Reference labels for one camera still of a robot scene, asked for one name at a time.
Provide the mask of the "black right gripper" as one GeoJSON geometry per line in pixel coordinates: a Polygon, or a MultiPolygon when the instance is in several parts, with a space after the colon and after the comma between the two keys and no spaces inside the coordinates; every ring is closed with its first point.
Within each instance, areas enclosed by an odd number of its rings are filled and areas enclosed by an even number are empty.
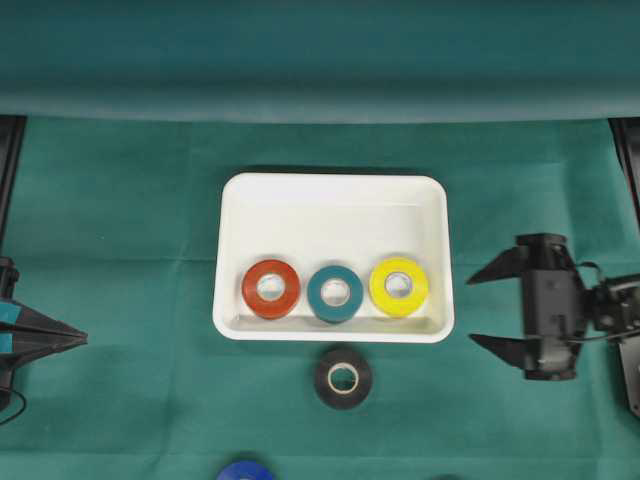
{"type": "Polygon", "coordinates": [[[532,234],[516,241],[518,246],[501,252],[467,284],[520,276],[524,340],[482,334],[469,338],[508,365],[523,369],[528,380],[571,380],[581,351],[578,340],[587,329],[584,283],[565,237],[532,234]]]}

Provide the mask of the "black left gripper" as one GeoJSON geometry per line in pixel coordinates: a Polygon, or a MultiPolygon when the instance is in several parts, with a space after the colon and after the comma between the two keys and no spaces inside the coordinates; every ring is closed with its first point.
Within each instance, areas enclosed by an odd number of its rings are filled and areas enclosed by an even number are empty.
{"type": "Polygon", "coordinates": [[[13,300],[19,272],[8,257],[1,258],[1,399],[9,400],[12,372],[8,368],[20,368],[49,355],[62,353],[86,345],[86,333],[64,322],[54,320],[36,310],[13,300]],[[49,343],[13,343],[14,333],[58,335],[64,338],[49,343]]]}

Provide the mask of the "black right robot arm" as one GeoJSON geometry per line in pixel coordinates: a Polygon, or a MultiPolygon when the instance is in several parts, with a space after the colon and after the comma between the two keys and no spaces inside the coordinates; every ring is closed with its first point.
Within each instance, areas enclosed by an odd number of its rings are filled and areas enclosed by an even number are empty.
{"type": "Polygon", "coordinates": [[[614,344],[629,410],[638,415],[639,276],[607,278],[593,262],[575,263],[564,236],[536,233],[517,236],[467,283],[512,278],[520,281],[523,337],[470,338],[536,381],[571,380],[584,344],[614,344]]]}

